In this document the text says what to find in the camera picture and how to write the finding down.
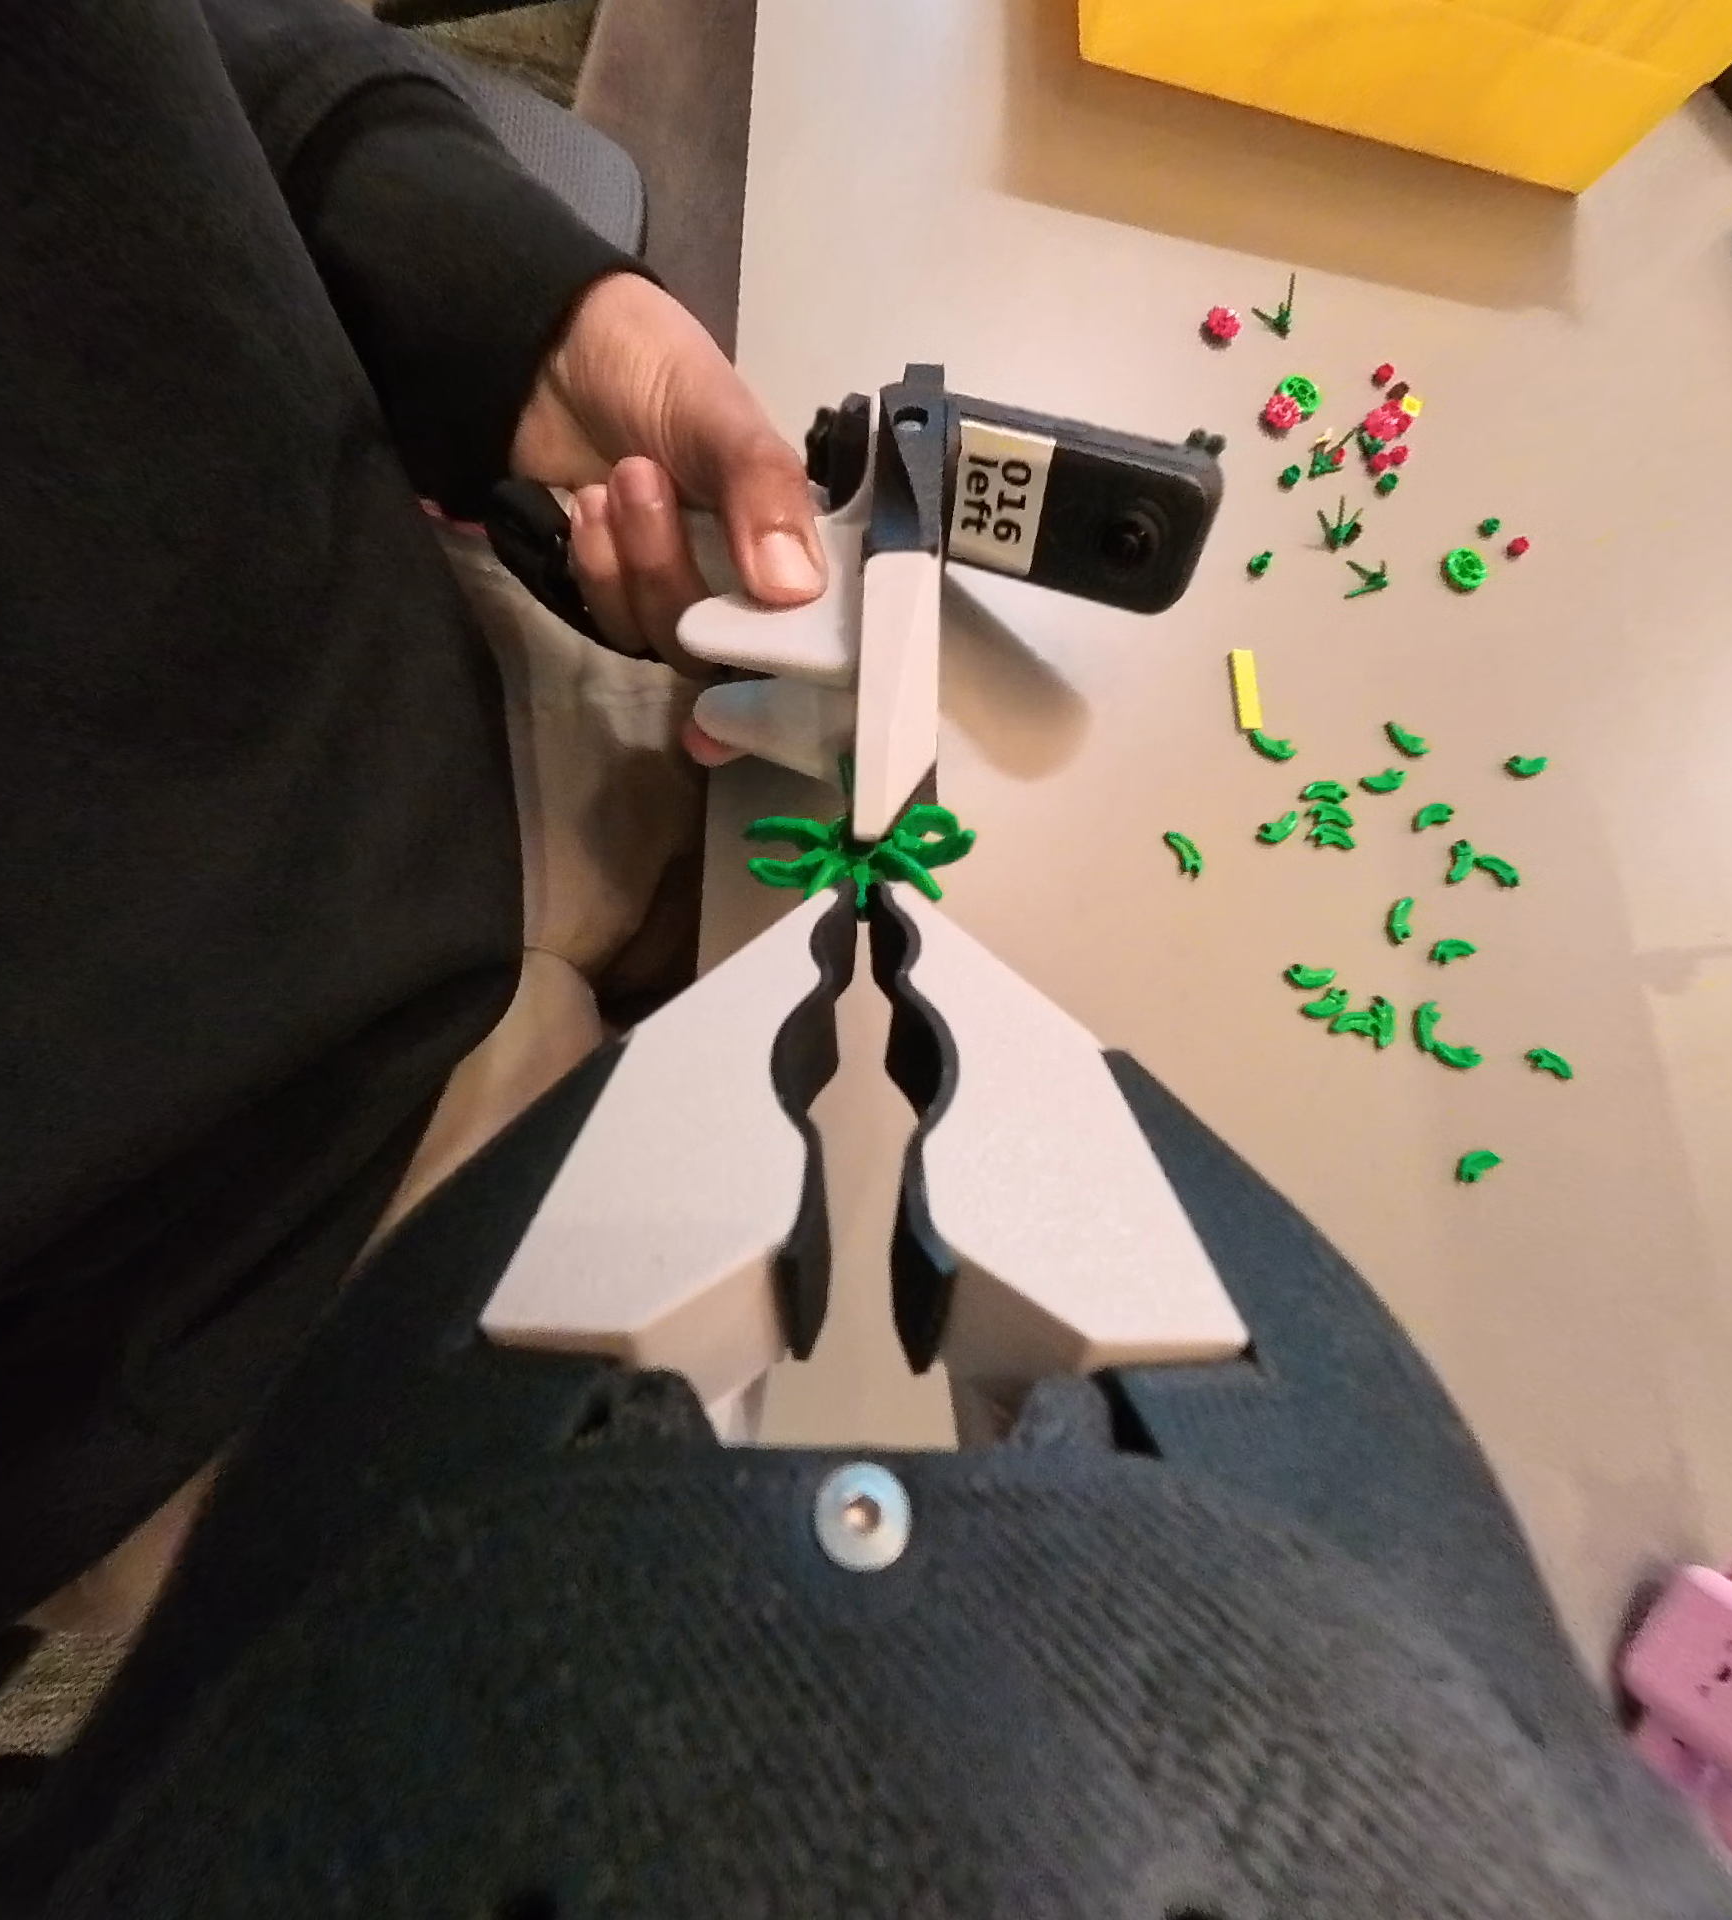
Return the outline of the green toy plant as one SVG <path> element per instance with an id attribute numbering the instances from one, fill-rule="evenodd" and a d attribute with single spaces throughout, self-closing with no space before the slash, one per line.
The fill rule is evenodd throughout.
<path id="1" fill-rule="evenodd" d="M 964 826 L 946 803 L 916 802 L 877 838 L 861 838 L 850 812 L 832 821 L 801 814 L 763 814 L 743 828 L 760 850 L 747 875 L 767 889 L 797 892 L 813 899 L 837 892 L 851 899 L 856 916 L 867 916 L 871 895 L 905 882 L 925 899 L 943 899 L 939 869 L 964 859 L 977 850 L 977 828 Z"/>

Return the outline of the scattered red flower pieces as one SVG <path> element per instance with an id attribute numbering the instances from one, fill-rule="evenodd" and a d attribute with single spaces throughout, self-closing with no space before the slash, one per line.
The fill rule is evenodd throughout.
<path id="1" fill-rule="evenodd" d="M 1244 553 L 1244 577 L 1263 581 L 1304 557 L 1331 567 L 1325 585 L 1345 604 L 1359 604 L 1400 577 L 1387 553 L 1396 533 L 1383 502 L 1405 490 L 1426 398 L 1391 359 L 1346 386 L 1315 379 L 1284 356 L 1297 324 L 1300 276 L 1284 278 L 1272 307 L 1214 301 L 1196 318 L 1196 338 L 1213 353 L 1239 345 L 1276 353 L 1261 376 L 1239 477 L 1248 493 L 1269 493 L 1282 514 L 1275 539 Z"/>

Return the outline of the person's left forearm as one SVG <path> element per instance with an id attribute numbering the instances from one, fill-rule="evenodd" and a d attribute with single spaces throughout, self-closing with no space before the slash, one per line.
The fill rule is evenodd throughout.
<path id="1" fill-rule="evenodd" d="M 635 251 L 530 174 L 425 47 L 350 3 L 203 3 L 417 493 L 472 518 L 548 353 Z"/>

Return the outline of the scattered green leaf pieces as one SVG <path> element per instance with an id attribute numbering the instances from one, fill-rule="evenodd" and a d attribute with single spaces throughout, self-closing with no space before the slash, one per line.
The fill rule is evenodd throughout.
<path id="1" fill-rule="evenodd" d="M 1429 754 L 1429 743 L 1421 734 L 1405 730 L 1400 723 L 1387 723 L 1383 734 L 1388 744 L 1411 760 L 1422 760 Z M 1245 734 L 1248 744 L 1261 751 L 1269 760 L 1284 761 L 1293 755 L 1293 744 L 1282 737 L 1272 737 L 1263 730 L 1248 730 Z M 1507 755 L 1502 760 L 1502 772 L 1511 781 L 1532 781 L 1540 778 L 1550 769 L 1553 760 L 1550 755 Z M 1355 814 L 1351 810 L 1353 793 L 1362 799 L 1388 799 L 1405 786 L 1405 767 L 1391 764 L 1377 772 L 1359 775 L 1355 786 L 1346 786 L 1345 781 L 1336 778 L 1310 778 L 1300 791 L 1297 807 L 1284 810 L 1275 821 L 1265 821 L 1255 828 L 1255 847 L 1284 847 L 1293 838 L 1301 838 L 1310 847 L 1320 850 L 1334 850 L 1334 852 L 1355 852 L 1359 838 L 1355 838 Z M 1455 803 L 1418 803 L 1408 828 L 1411 833 L 1426 833 L 1426 828 L 1441 828 L 1452 826 L 1456 821 Z M 1182 878 L 1197 881 L 1206 872 L 1206 858 L 1203 850 L 1182 828 L 1165 828 L 1161 833 L 1161 847 L 1173 858 L 1175 869 Z M 1495 855 L 1495 852 L 1481 852 L 1476 850 L 1469 838 L 1456 838 L 1449 844 L 1445 852 L 1445 885 L 1456 885 L 1471 881 L 1473 875 L 1487 878 L 1494 885 L 1512 892 L 1523 882 L 1521 869 Z M 1421 906 L 1418 896 L 1396 896 L 1383 913 L 1380 934 L 1388 948 L 1405 948 L 1415 938 L 1415 907 Z M 1466 941 L 1459 935 L 1443 935 L 1438 938 L 1429 951 L 1426 958 L 1432 966 L 1452 966 L 1455 962 L 1476 958 L 1480 948 L 1473 941 Z M 1304 962 L 1289 962 L 1282 975 L 1280 975 L 1291 990 L 1304 992 L 1304 1001 L 1300 1004 L 1300 1015 L 1310 1020 L 1314 1027 L 1322 1027 L 1328 1034 L 1336 1038 L 1355 1038 L 1355 1039 L 1370 1039 L 1377 1051 L 1388 1048 L 1397 1042 L 1404 1020 L 1400 1020 L 1400 1006 L 1388 996 L 1366 996 L 1363 1004 L 1355 1004 L 1355 996 L 1345 987 L 1341 975 L 1336 966 L 1314 966 Z M 1429 1058 L 1432 1062 L 1452 1067 L 1452 1072 L 1476 1072 L 1485 1062 L 1485 1053 L 1471 1046 L 1471 1042 L 1455 1042 L 1443 1034 L 1445 1015 L 1438 1001 L 1418 1001 L 1411 1008 L 1405 1008 L 1405 1034 L 1411 1046 Z M 1550 1048 L 1550 1046 L 1529 1046 L 1521 1053 L 1523 1066 L 1535 1073 L 1547 1073 L 1556 1082 L 1571 1082 L 1575 1067 L 1571 1062 Z M 1469 1146 L 1466 1153 L 1456 1156 L 1452 1177 L 1456 1187 L 1480 1187 L 1485 1184 L 1505 1159 L 1490 1149 L 1490 1146 Z"/>

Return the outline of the person's left hand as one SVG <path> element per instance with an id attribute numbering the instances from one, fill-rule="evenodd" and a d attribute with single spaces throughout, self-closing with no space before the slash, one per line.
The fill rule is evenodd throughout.
<path id="1" fill-rule="evenodd" d="M 826 587 L 805 466 L 707 325 L 645 276 L 569 308 L 511 436 L 515 476 L 566 493 L 572 574 L 601 637 L 708 682 L 677 637 L 707 599 L 684 514 L 712 512 L 747 597 Z"/>

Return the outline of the yellow plastic bin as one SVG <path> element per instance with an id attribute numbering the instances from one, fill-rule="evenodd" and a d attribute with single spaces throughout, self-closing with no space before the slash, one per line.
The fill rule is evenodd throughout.
<path id="1" fill-rule="evenodd" d="M 1732 3 L 1076 3 L 1096 68 L 1581 193 L 1732 62 Z"/>

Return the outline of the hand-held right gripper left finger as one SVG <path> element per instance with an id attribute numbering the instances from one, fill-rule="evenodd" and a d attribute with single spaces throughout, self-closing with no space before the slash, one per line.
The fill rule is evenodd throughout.
<path id="1" fill-rule="evenodd" d="M 813 896 L 612 1046 L 482 1312 L 517 1349 L 684 1377 L 719 1440 L 811 1358 L 832 1290 L 813 1103 L 837 1072 L 856 907 Z"/>

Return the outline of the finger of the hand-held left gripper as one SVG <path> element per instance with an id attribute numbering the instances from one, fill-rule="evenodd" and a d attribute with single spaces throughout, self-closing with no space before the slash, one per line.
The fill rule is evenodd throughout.
<path id="1" fill-rule="evenodd" d="M 943 559 L 863 563 L 856 678 L 851 834 L 880 840 L 934 772 L 939 739 Z"/>

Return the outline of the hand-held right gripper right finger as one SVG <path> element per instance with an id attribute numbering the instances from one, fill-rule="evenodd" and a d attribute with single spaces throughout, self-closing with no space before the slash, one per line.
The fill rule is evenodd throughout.
<path id="1" fill-rule="evenodd" d="M 908 882 L 877 885 L 868 952 L 913 1117 L 895 1329 L 946 1372 L 955 1440 L 1002 1443 L 1040 1379 L 1238 1358 L 1248 1329 L 1120 1058 Z"/>

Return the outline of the person's black jacket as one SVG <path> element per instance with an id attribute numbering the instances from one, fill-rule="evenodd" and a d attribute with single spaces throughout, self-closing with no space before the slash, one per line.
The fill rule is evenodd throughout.
<path id="1" fill-rule="evenodd" d="M 0 3 L 0 1634 L 237 1436 L 515 996 L 425 502 L 199 3 Z"/>

